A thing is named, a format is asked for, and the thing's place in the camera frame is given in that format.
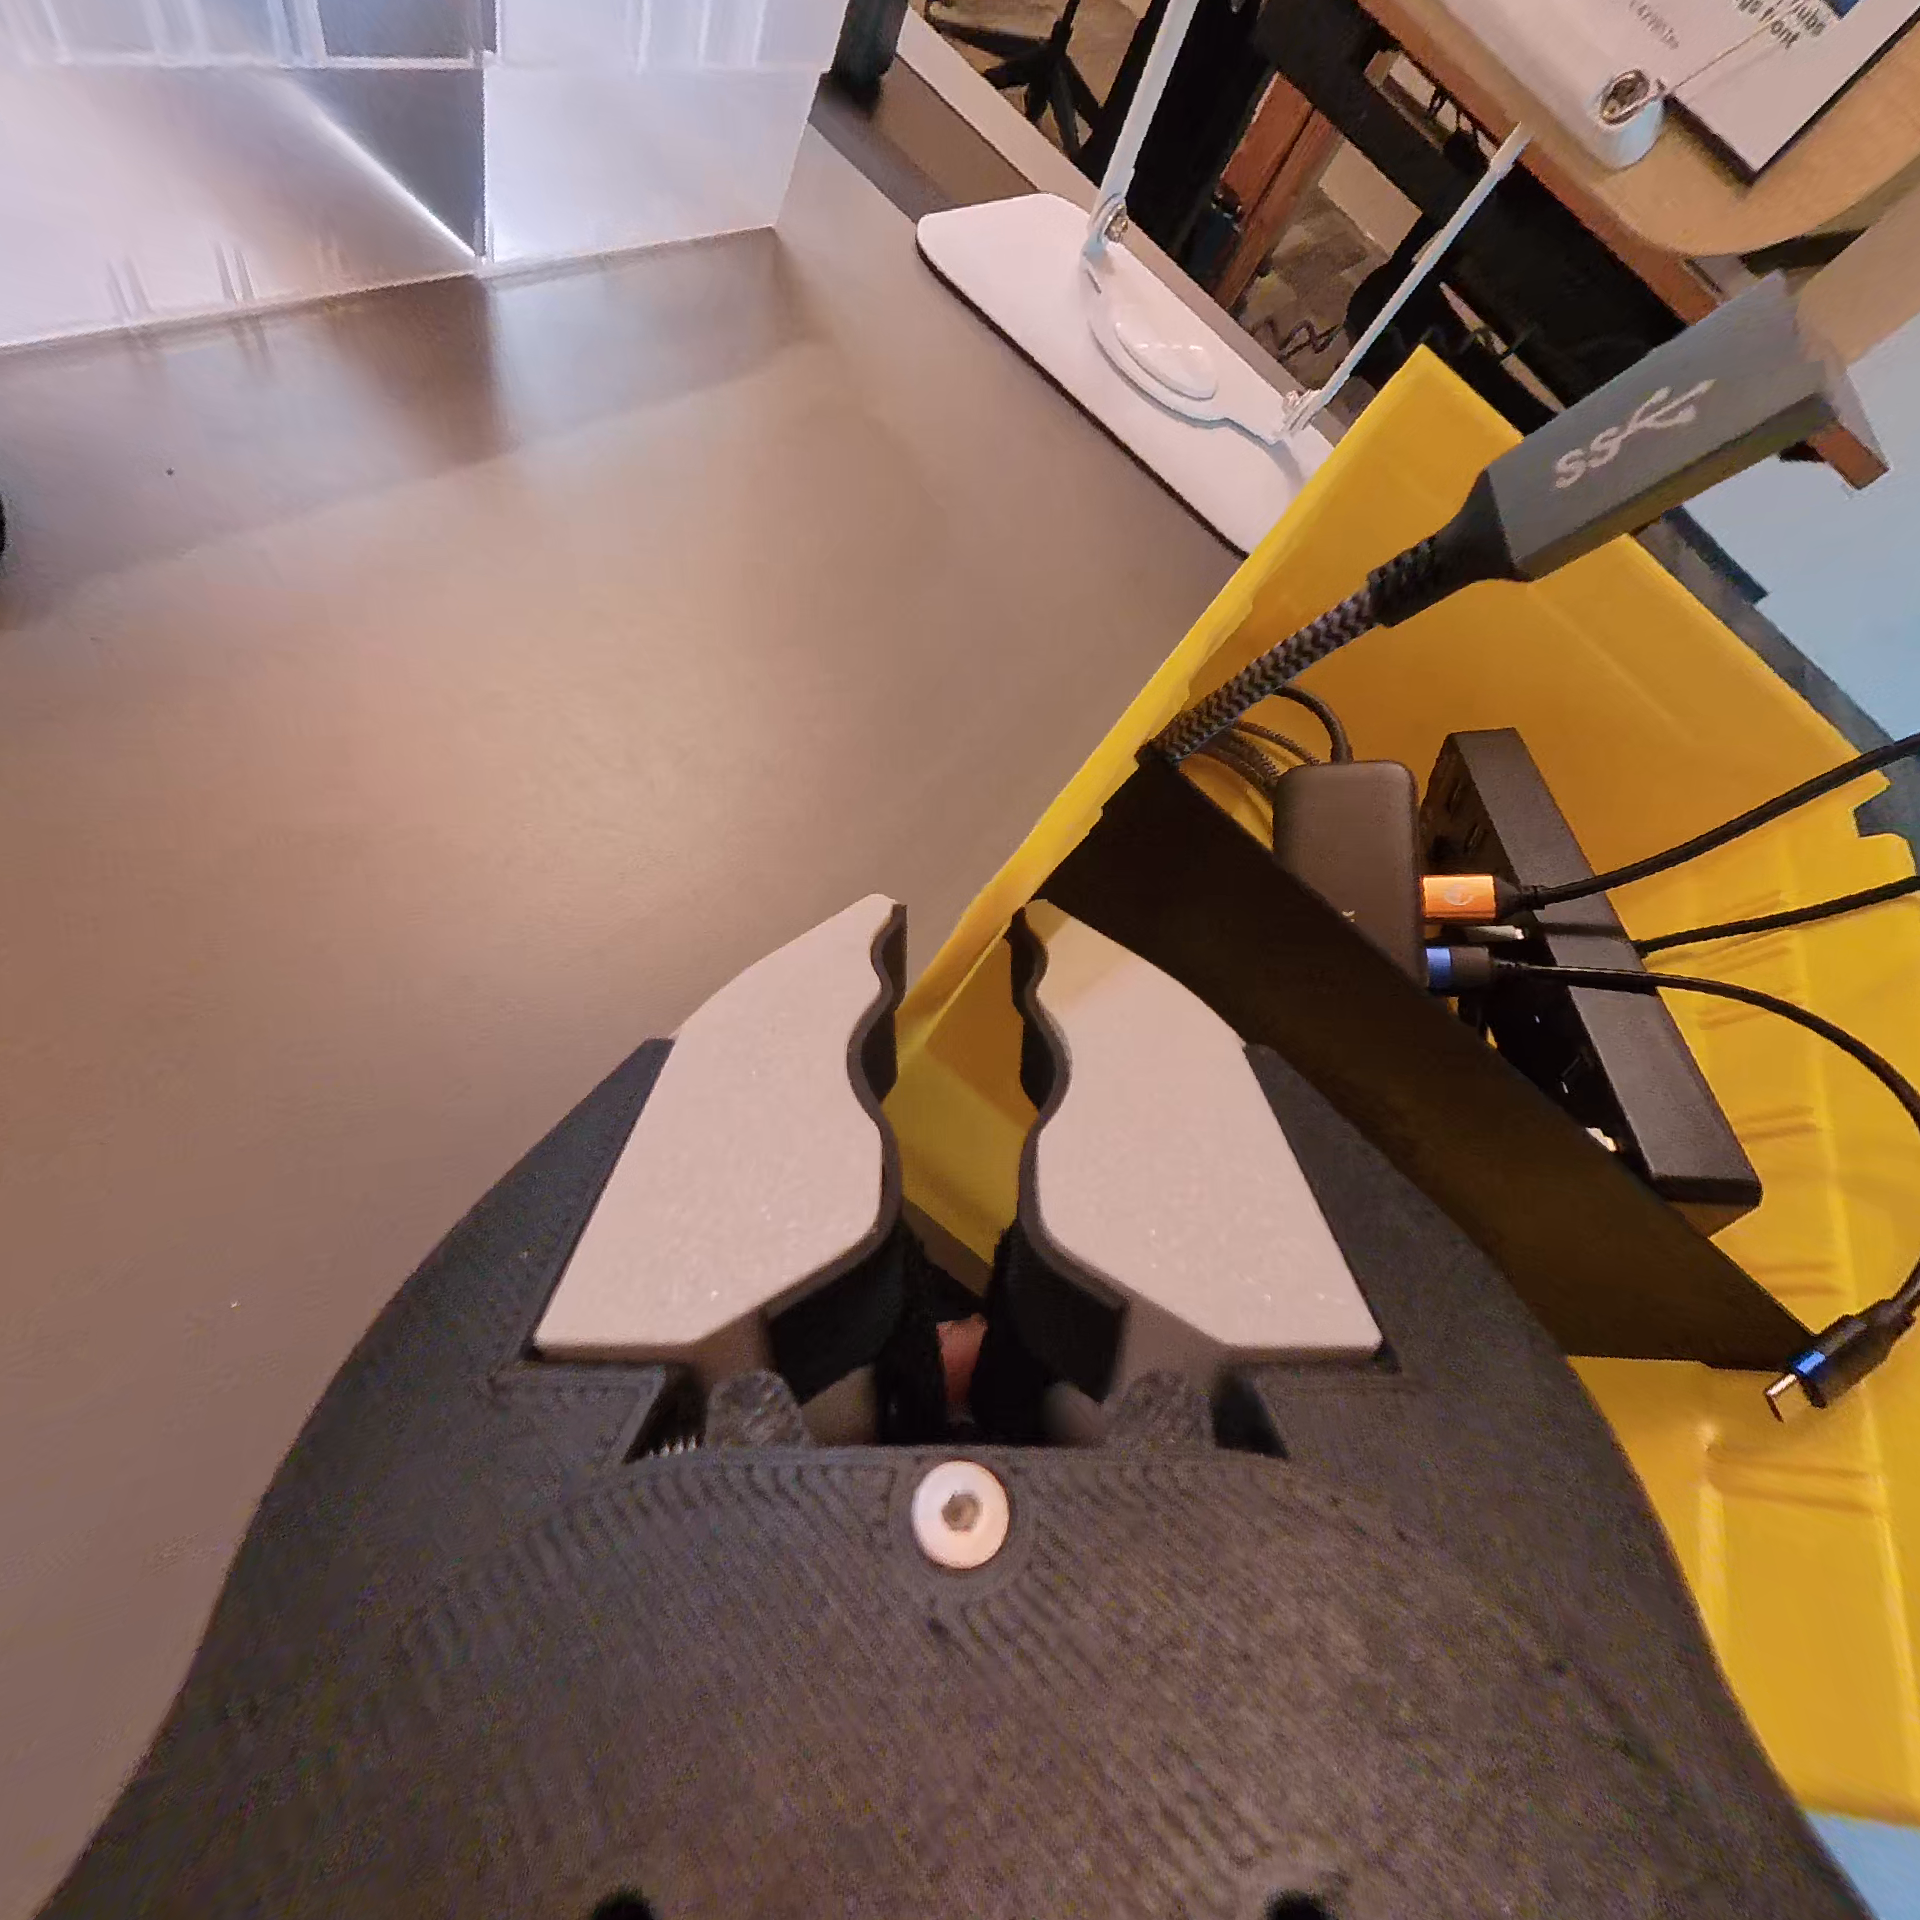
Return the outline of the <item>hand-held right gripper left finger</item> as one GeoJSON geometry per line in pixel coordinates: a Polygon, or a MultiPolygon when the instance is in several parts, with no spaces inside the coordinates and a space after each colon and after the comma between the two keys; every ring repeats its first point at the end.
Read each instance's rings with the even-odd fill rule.
{"type": "Polygon", "coordinates": [[[880,1418],[906,1329],[897,1081],[906,906],[865,896],[673,1036],[536,1329],[550,1362],[777,1377],[807,1419],[880,1418]]]}

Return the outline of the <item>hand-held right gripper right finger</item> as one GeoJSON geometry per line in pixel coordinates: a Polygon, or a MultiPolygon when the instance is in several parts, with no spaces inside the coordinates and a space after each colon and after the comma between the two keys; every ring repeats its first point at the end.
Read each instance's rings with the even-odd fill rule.
{"type": "Polygon", "coordinates": [[[1112,1419],[1147,1377],[1368,1365],[1386,1336],[1251,1050],[1162,966],[1053,902],[1008,928],[1022,1088],[1003,1298],[1045,1377],[1112,1419]]]}

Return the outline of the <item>rounded black usb hub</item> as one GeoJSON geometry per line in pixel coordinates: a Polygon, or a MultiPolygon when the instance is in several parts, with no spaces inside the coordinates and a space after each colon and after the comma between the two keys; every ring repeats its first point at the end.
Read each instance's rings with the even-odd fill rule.
{"type": "Polygon", "coordinates": [[[1272,858],[1288,877],[1288,949],[1298,973],[1395,966],[1432,995],[1424,937],[1421,800],[1393,758],[1295,765],[1272,790],[1272,858]]]}

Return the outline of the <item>yellow plastic bin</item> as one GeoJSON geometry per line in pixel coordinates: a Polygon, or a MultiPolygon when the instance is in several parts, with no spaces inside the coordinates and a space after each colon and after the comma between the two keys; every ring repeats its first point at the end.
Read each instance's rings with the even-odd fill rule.
{"type": "MultiPolygon", "coordinates": [[[[959,914],[903,1005],[887,1115],[906,1193],[975,1252],[1016,1211],[1016,909],[1095,825],[1137,749],[1189,700],[1333,605],[1427,534],[1520,441],[1417,352],[1336,445],[1248,563],[1125,692],[1073,777],[959,914]]],[[[1579,843],[1618,864],[1824,772],[1854,747],[1738,636],[1706,592],[1626,540],[1536,588],[1480,588],[1358,641],[1307,684],[1365,749],[1427,776],[1443,741],[1517,730],[1579,843]]],[[[1718,1237],[1813,1325],[1869,1306],[1917,1261],[1917,1131],[1865,1072],[1785,1022],[1679,1000],[1679,1025],[1759,1163],[1755,1214],[1718,1237]]],[[[1779,1425],[1755,1384],[1696,1362],[1575,1362],[1643,1476],[1721,1666],[1792,1795],[1917,1822],[1917,1339],[1832,1414],[1779,1425]]]]}

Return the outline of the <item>long black usb hub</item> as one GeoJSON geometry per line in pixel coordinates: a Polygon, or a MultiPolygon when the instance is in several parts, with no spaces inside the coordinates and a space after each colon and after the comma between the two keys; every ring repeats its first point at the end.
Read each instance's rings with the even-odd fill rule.
{"type": "MultiPolygon", "coordinates": [[[[1594,874],[1520,731],[1454,731],[1423,806],[1432,881],[1554,886],[1594,874]]],[[[1696,1233],[1714,1237],[1752,1214],[1763,1181],[1743,1149],[1679,1022],[1655,996],[1561,978],[1488,978],[1477,963],[1440,982],[1536,1091],[1575,1120],[1696,1233]]]]}

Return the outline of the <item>white document stand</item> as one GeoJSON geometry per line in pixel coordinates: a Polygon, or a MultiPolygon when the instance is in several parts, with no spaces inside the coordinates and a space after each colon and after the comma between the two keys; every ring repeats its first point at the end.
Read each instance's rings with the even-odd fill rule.
{"type": "Polygon", "coordinates": [[[930,212],[918,237],[953,292],[1248,555],[1328,457],[1315,420],[1519,164],[1529,131],[1505,140],[1328,381],[1279,392],[1125,242],[1125,195],[1197,12],[1175,2],[1165,14],[1091,211],[1029,195],[930,212]]]}

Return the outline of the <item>clear acrylic box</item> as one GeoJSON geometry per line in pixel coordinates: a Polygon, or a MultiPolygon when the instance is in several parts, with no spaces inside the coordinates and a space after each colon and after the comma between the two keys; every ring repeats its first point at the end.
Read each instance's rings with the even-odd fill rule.
{"type": "Polygon", "coordinates": [[[846,12],[6,2],[2,346],[773,226],[846,12]]]}

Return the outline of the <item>black office chair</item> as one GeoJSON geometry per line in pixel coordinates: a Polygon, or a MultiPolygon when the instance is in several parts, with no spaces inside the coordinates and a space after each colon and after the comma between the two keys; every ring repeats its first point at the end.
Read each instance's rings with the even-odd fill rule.
{"type": "Polygon", "coordinates": [[[1016,94],[1033,129],[1050,120],[1063,155],[1080,162],[1102,121],[1102,100],[1073,58],[1080,12],[1082,2],[1063,2],[1040,37],[963,16],[943,2],[927,2],[925,18],[951,43],[990,58],[981,78],[999,94],[1016,94]]]}

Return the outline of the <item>wooden board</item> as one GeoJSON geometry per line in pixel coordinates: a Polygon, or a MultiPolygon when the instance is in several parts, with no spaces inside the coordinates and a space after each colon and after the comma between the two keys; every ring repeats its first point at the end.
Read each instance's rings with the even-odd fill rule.
{"type": "Polygon", "coordinates": [[[1917,32],[1898,40],[1755,184],[1689,125],[1667,125],[1613,171],[1557,123],[1445,5],[1368,2],[1365,14],[1483,129],[1529,129],[1526,166],[1688,322],[1721,288],[1709,264],[1839,235],[1797,291],[1847,366],[1917,317],[1917,32]]]}

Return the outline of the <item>white instruction sign stand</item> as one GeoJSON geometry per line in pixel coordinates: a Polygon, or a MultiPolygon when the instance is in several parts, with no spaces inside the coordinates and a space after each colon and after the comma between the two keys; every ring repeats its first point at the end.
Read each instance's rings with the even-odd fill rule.
{"type": "Polygon", "coordinates": [[[1917,28],[1917,2],[1528,2],[1506,45],[1610,164],[1647,155],[1670,115],[1752,178],[1917,28]]]}

